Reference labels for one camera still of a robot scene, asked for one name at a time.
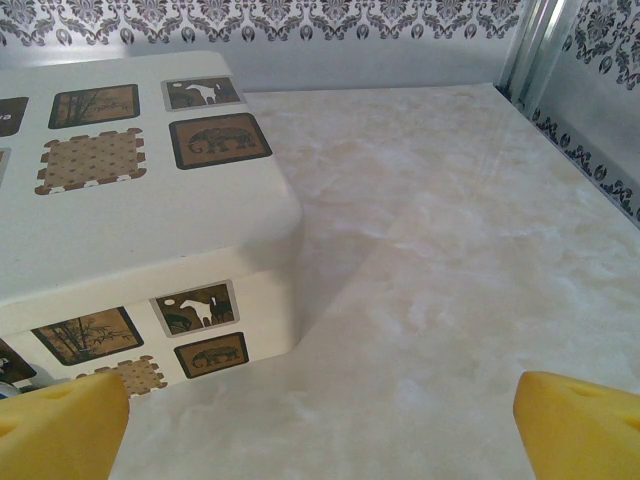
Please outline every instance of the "square picture tile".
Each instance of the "square picture tile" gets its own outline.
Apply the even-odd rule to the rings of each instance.
[[[124,388],[129,397],[132,395],[145,395],[151,390],[164,388],[167,382],[163,382],[164,375],[158,371],[158,364],[151,363],[153,357],[144,355],[139,360],[125,360],[116,367],[97,368],[95,373],[116,373],[122,378]]]
[[[169,336],[230,323],[236,319],[227,284],[156,298],[156,303]]]
[[[140,115],[137,85],[91,88],[58,93],[49,128],[68,128],[124,120]]]
[[[105,310],[32,330],[63,365],[77,365],[144,344],[126,310]]]
[[[241,332],[182,345],[174,351],[187,378],[196,378],[249,361]]]
[[[181,170],[272,155],[249,113],[194,118],[169,125],[176,165]]]
[[[0,339],[0,380],[19,382],[36,376],[36,371],[20,355]]]
[[[28,102],[27,97],[0,99],[0,137],[18,133]]]
[[[68,141],[52,140],[42,155],[36,193],[49,195],[140,178],[147,171],[142,130],[103,132]]]
[[[230,77],[188,78],[162,82],[168,111],[243,103]]]

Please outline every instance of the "white box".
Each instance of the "white box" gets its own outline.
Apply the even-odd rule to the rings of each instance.
[[[0,84],[28,98],[0,136],[8,380],[115,368],[140,394],[293,348],[302,209],[220,55],[0,71]]]

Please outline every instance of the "metal frame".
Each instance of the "metal frame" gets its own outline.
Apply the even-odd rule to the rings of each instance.
[[[525,11],[498,89],[530,118],[582,0],[533,0]]]

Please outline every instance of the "white marble table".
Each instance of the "white marble table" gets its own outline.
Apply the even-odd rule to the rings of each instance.
[[[530,480],[524,370],[640,392],[640,234],[490,85],[248,99],[304,336],[134,398],[114,479]]]

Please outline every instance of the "damask wallpaper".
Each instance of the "damask wallpaper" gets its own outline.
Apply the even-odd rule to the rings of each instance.
[[[532,120],[640,226],[640,0],[587,0]]]
[[[562,47],[627,90],[640,82],[640,0],[634,2],[587,1]]]
[[[503,39],[520,0],[0,0],[0,43]]]

